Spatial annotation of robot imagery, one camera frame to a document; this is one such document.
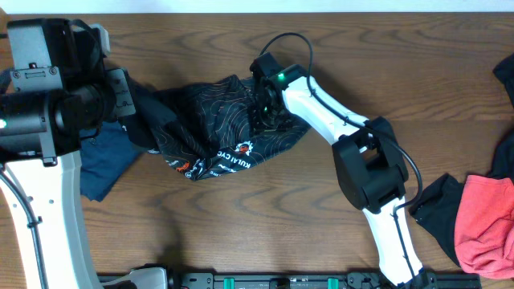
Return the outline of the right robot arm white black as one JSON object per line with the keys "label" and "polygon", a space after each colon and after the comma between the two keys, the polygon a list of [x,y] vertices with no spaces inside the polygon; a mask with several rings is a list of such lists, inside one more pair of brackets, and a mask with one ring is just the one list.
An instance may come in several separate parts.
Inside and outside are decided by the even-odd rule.
{"label": "right robot arm white black", "polygon": [[332,147],[338,184],[350,204],[364,215],[375,241],[379,268],[398,288],[418,288],[423,265],[415,253],[405,206],[411,159],[399,147],[390,123],[352,112],[299,64],[253,63],[265,116],[282,108],[314,128]]}

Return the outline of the black printed cycling jersey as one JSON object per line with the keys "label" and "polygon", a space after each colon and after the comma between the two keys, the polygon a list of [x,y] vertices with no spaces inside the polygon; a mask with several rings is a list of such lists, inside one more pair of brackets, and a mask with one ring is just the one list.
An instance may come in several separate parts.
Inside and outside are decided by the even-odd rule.
{"label": "black printed cycling jersey", "polygon": [[236,75],[160,91],[132,86],[136,112],[124,120],[129,140],[192,181],[260,165],[310,129],[292,114],[275,128],[260,125],[254,82]]}

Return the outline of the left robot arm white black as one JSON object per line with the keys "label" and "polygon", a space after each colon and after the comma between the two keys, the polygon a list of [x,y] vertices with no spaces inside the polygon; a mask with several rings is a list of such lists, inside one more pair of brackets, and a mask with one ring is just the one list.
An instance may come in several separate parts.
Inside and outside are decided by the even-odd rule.
{"label": "left robot arm white black", "polygon": [[80,203],[80,131],[135,112],[124,68],[63,77],[15,69],[1,97],[1,191],[29,288],[117,288],[95,272]]}

